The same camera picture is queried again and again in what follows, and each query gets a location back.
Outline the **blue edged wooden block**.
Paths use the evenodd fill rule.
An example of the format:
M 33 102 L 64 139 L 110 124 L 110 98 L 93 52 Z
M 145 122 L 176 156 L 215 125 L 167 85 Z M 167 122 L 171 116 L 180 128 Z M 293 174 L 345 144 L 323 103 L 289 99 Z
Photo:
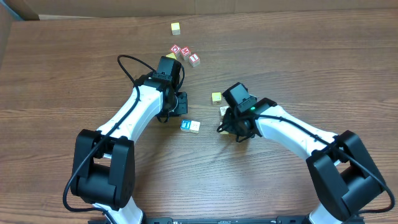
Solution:
M 190 132 L 191 123 L 191 120 L 183 119 L 180 125 L 180 129 L 185 132 Z

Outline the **beige drawing wooden block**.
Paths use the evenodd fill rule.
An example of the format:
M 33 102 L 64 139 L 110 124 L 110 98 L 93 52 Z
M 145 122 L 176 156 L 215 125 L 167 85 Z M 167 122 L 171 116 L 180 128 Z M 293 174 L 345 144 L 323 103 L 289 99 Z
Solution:
M 226 114 L 226 110 L 229 108 L 229 106 L 222 106 L 220 108 L 220 115 L 224 116 Z

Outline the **beige picture wooden block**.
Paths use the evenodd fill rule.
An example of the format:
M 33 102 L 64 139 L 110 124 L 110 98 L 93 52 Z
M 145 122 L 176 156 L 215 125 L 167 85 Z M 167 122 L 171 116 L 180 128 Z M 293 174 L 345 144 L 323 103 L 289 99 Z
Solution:
M 199 133 L 200 130 L 200 122 L 199 121 L 191 121 L 190 122 L 190 132 L 191 133 Z

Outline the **yellow top wooden block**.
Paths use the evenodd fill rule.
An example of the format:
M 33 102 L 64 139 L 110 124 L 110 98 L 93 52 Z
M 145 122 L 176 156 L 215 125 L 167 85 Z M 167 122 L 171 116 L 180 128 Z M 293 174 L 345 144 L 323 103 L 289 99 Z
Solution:
M 220 92 L 213 92 L 211 94 L 211 100 L 214 105 L 220 105 L 222 102 L 222 95 Z

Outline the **green letter B block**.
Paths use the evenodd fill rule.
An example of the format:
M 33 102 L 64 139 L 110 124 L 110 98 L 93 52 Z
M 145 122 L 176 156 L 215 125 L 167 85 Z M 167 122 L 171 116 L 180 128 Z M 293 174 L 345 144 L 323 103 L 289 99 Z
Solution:
M 227 131 L 222 131 L 222 132 L 220 132 L 220 134 L 229 134 L 229 132 L 227 132 Z

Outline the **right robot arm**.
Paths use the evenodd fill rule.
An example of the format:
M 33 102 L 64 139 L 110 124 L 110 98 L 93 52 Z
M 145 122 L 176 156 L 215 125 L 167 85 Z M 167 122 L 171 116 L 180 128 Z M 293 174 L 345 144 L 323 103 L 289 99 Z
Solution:
M 223 97 L 229 105 L 217 131 L 243 142 L 273 140 L 303 159 L 320 201 L 304 223 L 348 223 L 364 213 L 384 213 L 395 197 L 360 137 L 313 127 L 268 98 L 258 100 L 237 82 Z

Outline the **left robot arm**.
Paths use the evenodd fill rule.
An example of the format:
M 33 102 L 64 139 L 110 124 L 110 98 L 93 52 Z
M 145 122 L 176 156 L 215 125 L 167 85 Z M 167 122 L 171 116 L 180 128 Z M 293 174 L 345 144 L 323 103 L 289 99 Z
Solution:
M 101 212 L 105 223 L 145 223 L 132 192 L 135 184 L 134 145 L 152 118 L 166 123 L 188 111 L 180 88 L 183 65 L 163 56 L 157 68 L 133 80 L 127 102 L 95 131 L 82 130 L 75 141 L 72 174 L 63 205 L 71 212 Z

